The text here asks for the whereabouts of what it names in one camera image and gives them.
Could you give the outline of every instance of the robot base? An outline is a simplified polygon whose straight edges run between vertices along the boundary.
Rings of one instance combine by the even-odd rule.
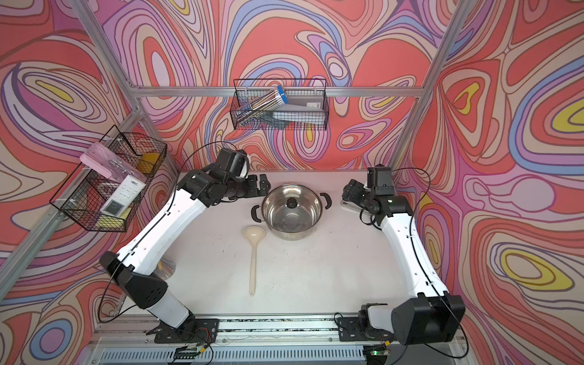
[[[196,343],[203,342],[203,339],[209,343],[214,343],[217,337],[219,326],[218,319],[190,319],[185,320],[180,329],[172,328],[164,322],[148,331],[147,335],[156,334],[154,343]]]
[[[357,317],[337,318],[339,323],[339,340],[351,341],[393,341],[394,334],[382,329],[363,328],[358,326]]]

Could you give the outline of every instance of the stainless steel pot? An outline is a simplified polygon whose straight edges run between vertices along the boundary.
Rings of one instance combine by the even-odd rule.
[[[332,205],[331,197],[321,193],[326,199],[328,209]],[[252,218],[258,218],[257,209],[252,208]],[[278,237],[294,241],[308,236],[322,215],[322,204],[318,195],[299,184],[285,184],[275,188],[263,199],[262,217],[267,227]]]

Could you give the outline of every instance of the black cable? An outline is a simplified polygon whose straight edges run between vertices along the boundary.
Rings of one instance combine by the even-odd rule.
[[[339,312],[337,312],[337,313],[333,314],[333,316],[332,316],[332,320],[333,320],[333,321],[335,321],[335,325],[336,325],[338,328],[342,328],[342,329],[344,329],[345,331],[348,331],[349,329],[348,329],[347,327],[343,327],[343,326],[341,326],[341,325],[340,325],[340,323],[336,321],[336,315],[337,315],[337,314],[338,314],[338,315],[340,315],[340,317],[341,317],[341,318],[344,318],[344,317],[343,317],[343,315],[342,315],[341,313],[339,313]]]
[[[373,365],[373,364],[371,364],[371,361],[376,361],[379,365],[384,365],[384,363],[382,363],[380,359],[376,359],[375,357],[370,358],[367,361],[367,365]]]
[[[371,219],[371,221],[369,223],[364,222],[363,221],[363,212],[365,211],[365,208],[361,208],[361,212],[359,212],[359,220],[361,221],[361,223],[363,223],[364,225],[373,225],[373,223],[375,223],[373,221],[374,218]]]
[[[237,149],[237,146],[231,142],[228,141],[213,141],[213,142],[209,142],[206,143],[204,145],[202,145],[201,147],[197,148],[193,153],[191,153],[186,159],[185,161],[182,163],[182,165],[180,166],[180,168],[178,169],[178,175],[176,176],[176,180],[173,186],[173,191],[172,191],[172,200],[171,203],[168,205],[168,209],[166,209],[166,211],[170,211],[171,207],[172,207],[172,203],[175,201],[175,196],[176,196],[176,188],[178,187],[178,183],[179,183],[179,177],[180,177],[180,170],[182,170],[182,168],[185,166],[185,164],[187,163],[187,161],[189,160],[189,158],[191,158],[192,156],[195,155],[195,153],[199,152],[200,150],[202,150],[203,148],[205,148],[206,146],[209,146],[211,144],[215,144],[215,143],[229,143],[231,144],[234,148]],[[166,217],[166,214],[164,214],[162,217],[160,217],[160,219],[158,221],[156,221],[156,223],[154,223],[154,225],[152,227],[150,227],[150,229],[138,240],[138,242],[136,242],[136,244],[128,251],[128,253],[124,256],[124,258],[120,261],[120,263],[116,266],[116,270],[113,271],[113,274],[116,274],[117,271],[120,269],[121,264],[128,258],[128,256],[130,255],[130,253],[132,253],[132,251],[134,251],[136,249],[136,247],[138,246],[138,244],[140,242],[142,242],[142,240],[144,239],[144,237],[146,237],[146,235],[148,235],[148,233],[150,233],[150,231],[152,231],[152,229],[154,227],[156,227],[156,225],[158,223],[160,223],[160,221]],[[102,305],[103,305],[103,299],[106,296],[107,293],[107,289],[109,288],[110,284],[112,283],[112,279],[113,279],[113,275],[110,277],[110,280],[107,282],[107,285],[105,287],[105,289],[103,290],[103,294],[102,294],[102,298],[99,300],[99,305],[98,305],[98,322],[99,323],[108,323],[113,321],[114,319],[118,318],[119,316],[121,316],[125,311],[129,310],[130,308],[126,309],[125,311],[123,311],[122,313],[119,313],[118,315],[116,315],[114,318],[108,320],[108,321],[103,321],[100,314],[102,312]]]
[[[209,360],[209,362],[208,362],[208,363],[206,363],[205,365],[209,365],[209,364],[211,363],[211,361],[213,361],[213,358],[215,357],[215,353],[213,352],[213,348],[211,347],[211,343],[210,343],[209,341],[207,341],[207,340],[205,340],[204,338],[201,338],[201,337],[199,337],[199,336],[195,335],[193,332],[185,331],[184,329],[180,329],[180,328],[175,328],[175,329],[176,329],[176,330],[179,330],[179,331],[181,331],[181,332],[184,332],[184,333],[190,333],[191,335],[193,335],[193,337],[196,337],[196,338],[198,338],[198,339],[200,339],[200,340],[204,341],[204,342],[207,344],[207,347],[209,347],[209,348],[211,349],[211,360]]]
[[[404,352],[401,353],[401,355],[399,355],[399,357],[397,359],[395,359],[394,362],[392,362],[391,364],[386,364],[386,365],[395,365],[395,363],[397,363],[398,361],[401,360],[401,358],[405,355],[405,352],[408,350],[408,347],[406,346],[404,348]]]
[[[375,227],[375,229],[383,231],[380,227],[375,225],[375,216],[371,215],[371,225]]]
[[[107,321],[101,321],[101,323],[109,323],[109,322],[112,322],[114,319],[116,319],[117,317],[119,317],[119,316],[121,316],[122,314],[126,313],[127,311],[129,311],[130,309],[134,308],[135,306],[136,306],[136,305],[134,304],[134,305],[132,305],[132,306],[130,306],[130,307],[128,307],[128,308],[126,308],[124,311],[122,311],[122,312],[118,313],[118,314],[117,314],[117,315],[116,315],[114,318],[112,318],[112,319],[108,319]]]
[[[454,313],[452,312],[452,310],[450,309],[450,306],[448,304],[446,304],[446,302],[444,301],[444,299],[442,299],[442,296],[440,295],[440,293],[438,293],[438,291],[436,290],[435,286],[432,284],[432,281],[430,280],[430,277],[428,276],[428,274],[426,273],[426,270],[424,270],[424,267],[422,266],[422,263],[420,262],[420,259],[418,257],[418,253],[416,252],[416,246],[413,242],[413,237],[412,237],[412,224],[413,224],[413,216],[414,213],[416,212],[416,210],[418,209],[418,206],[420,205],[420,202],[422,201],[422,199],[428,195],[428,193],[430,192],[430,187],[432,187],[432,177],[430,176],[430,174],[428,173],[428,171],[421,169],[421,168],[417,168],[417,167],[404,167],[404,168],[399,168],[399,169],[395,169],[394,171],[399,171],[399,170],[419,170],[419,171],[423,171],[427,176],[428,176],[428,187],[426,188],[426,191],[424,192],[424,195],[420,197],[420,199],[418,200],[418,202],[416,203],[416,206],[413,208],[412,211],[412,218],[409,220],[409,239],[410,242],[412,242],[412,249],[413,249],[413,254],[416,256],[416,261],[418,261],[418,265],[420,266],[420,269],[422,269],[422,272],[424,273],[424,276],[426,277],[426,280],[428,280],[428,283],[430,283],[430,286],[432,286],[432,289],[434,289],[434,292],[436,292],[436,295],[438,296],[438,298],[440,298],[440,301],[442,301],[442,303],[444,304],[444,306],[446,307],[446,309],[448,309],[448,311],[450,312],[450,314],[452,315],[452,317],[456,320],[456,322],[458,322],[458,327],[461,329],[461,331],[463,332],[464,335],[464,340],[467,344],[467,350],[464,352],[463,355],[461,356],[453,356],[453,355],[449,355],[447,353],[443,353],[442,351],[433,348],[432,346],[428,345],[427,343],[425,343],[424,345],[428,346],[429,348],[431,348],[432,350],[441,353],[444,356],[450,357],[452,359],[462,359],[463,357],[466,357],[466,355],[468,355],[468,351],[470,350],[470,345],[468,344],[468,337],[466,332],[464,332],[463,326],[460,323],[460,321],[458,320],[458,318],[456,318],[456,316],[454,315]]]

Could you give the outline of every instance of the white table surface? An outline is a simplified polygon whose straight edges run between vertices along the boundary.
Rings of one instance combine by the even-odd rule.
[[[333,205],[315,231],[285,241],[251,219],[263,198],[239,199],[208,208],[177,238],[165,257],[175,261],[169,289],[195,314],[323,314],[357,312],[362,304],[399,305],[406,299],[402,273],[385,235],[340,206],[349,180],[366,182],[366,172],[267,172],[272,188],[300,183]],[[251,246],[243,230],[258,225],[256,294],[249,295]],[[126,299],[122,309],[132,303]],[[133,308],[128,314],[143,314]]]

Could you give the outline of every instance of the metal rail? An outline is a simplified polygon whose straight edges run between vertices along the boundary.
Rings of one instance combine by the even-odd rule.
[[[450,18],[450,23],[448,23],[446,31],[444,32],[442,42],[440,42],[440,45],[438,46],[436,55],[434,56],[426,78],[424,79],[422,95],[413,104],[409,117],[404,125],[404,129],[399,134],[394,152],[390,157],[388,166],[393,169],[397,168],[401,163],[402,158],[408,150],[408,145],[412,139],[413,132],[416,130],[417,126],[421,124],[423,117],[425,116],[426,108],[431,102],[434,86],[438,81],[438,77],[446,64],[446,61],[448,60],[450,50],[454,46],[456,38],[460,34],[460,30],[462,29],[464,22],[467,20],[467,16],[476,1],[477,0],[460,0],[452,14],[452,18]]]
[[[134,129],[141,117],[139,110],[135,109],[120,124],[119,129],[122,132],[128,132]],[[81,171],[74,177],[74,180],[67,188],[63,190],[61,196],[69,196],[89,173],[89,169]],[[0,301],[6,297],[12,286],[18,278],[30,265],[39,251],[51,238],[53,233],[59,228],[59,225],[65,218],[65,215],[59,212],[55,207],[49,206],[47,212],[41,220],[26,235],[14,251],[8,255],[4,264],[0,266]]]
[[[246,87],[245,89],[262,89],[259,87]],[[301,87],[286,87],[286,90],[294,89],[313,89]],[[157,97],[157,96],[219,96],[229,97],[235,93],[235,87],[232,86],[173,86],[173,87],[153,87],[153,86],[134,86],[131,88],[134,96],[140,97]],[[374,86],[374,87],[327,87],[327,96],[347,97],[347,96],[422,96],[423,89],[418,86],[405,86],[400,88],[398,86]]]
[[[139,110],[143,115],[141,125],[146,133],[150,137],[162,140],[160,132],[154,125],[154,122],[150,119],[148,113],[144,111],[142,103],[134,96],[133,91],[130,88],[130,79],[126,75],[123,67],[120,64],[120,61],[117,59],[112,45],[107,40],[106,33],[99,24],[97,17],[89,7],[89,2],[87,0],[71,0],[70,3],[73,10],[77,13],[77,17],[85,28],[89,38],[93,41],[95,48],[97,48],[100,56],[104,60],[107,67],[110,69],[122,94],[126,97],[130,105],[132,105],[134,109]],[[174,161],[171,160],[168,155],[166,156],[165,162],[168,168],[171,170],[171,174],[173,176],[178,174],[178,170],[176,169]]]
[[[271,350],[272,352],[282,349],[284,346],[291,346],[290,350],[295,349],[319,349],[323,350],[318,359],[303,360],[324,360],[340,363],[341,360],[331,358],[335,349],[348,349],[352,354],[352,349],[357,351],[363,350],[363,346],[371,346],[378,342],[355,341],[341,342],[339,340],[339,329],[333,320],[332,314],[321,315],[197,315],[197,318],[217,318],[219,326],[217,337],[212,344],[215,351],[215,360],[218,364],[228,361],[233,363],[237,361],[260,362],[258,350]],[[98,363],[160,363],[171,362],[174,360],[174,350],[181,344],[157,344],[154,342],[154,335],[145,335],[150,329],[158,325],[158,320],[152,315],[128,315],[124,314],[118,319],[107,324],[98,324],[88,343],[88,353],[85,359],[79,359],[86,365]],[[440,350],[448,351],[454,355],[464,353],[462,344],[464,338],[461,332],[452,342],[438,344]],[[399,346],[397,341],[390,346]],[[468,358],[463,359],[460,363],[468,365]],[[200,359],[202,363],[210,360],[208,356]],[[272,361],[277,361],[278,357],[274,356]],[[363,363],[363,359],[357,359],[357,363]],[[186,360],[176,359],[175,363]]]

